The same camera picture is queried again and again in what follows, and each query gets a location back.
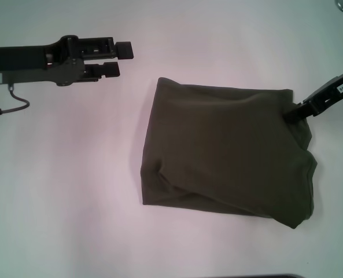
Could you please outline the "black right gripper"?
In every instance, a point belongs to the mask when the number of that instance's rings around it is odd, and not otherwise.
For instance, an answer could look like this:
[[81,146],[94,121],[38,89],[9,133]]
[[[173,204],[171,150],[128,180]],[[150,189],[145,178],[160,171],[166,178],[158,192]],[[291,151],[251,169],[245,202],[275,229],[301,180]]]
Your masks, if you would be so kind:
[[306,98],[302,104],[284,114],[285,122],[299,122],[309,116],[318,116],[343,100],[343,74],[328,81]]

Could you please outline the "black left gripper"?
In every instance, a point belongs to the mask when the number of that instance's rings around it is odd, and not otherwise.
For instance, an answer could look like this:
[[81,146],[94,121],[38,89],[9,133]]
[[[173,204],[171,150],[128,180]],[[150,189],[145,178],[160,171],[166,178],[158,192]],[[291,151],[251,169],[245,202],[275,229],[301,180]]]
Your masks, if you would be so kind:
[[0,47],[0,85],[54,82],[68,86],[80,78],[82,82],[97,82],[103,76],[116,78],[120,76],[117,62],[84,65],[83,61],[114,58],[133,59],[131,42],[69,35],[50,45]]

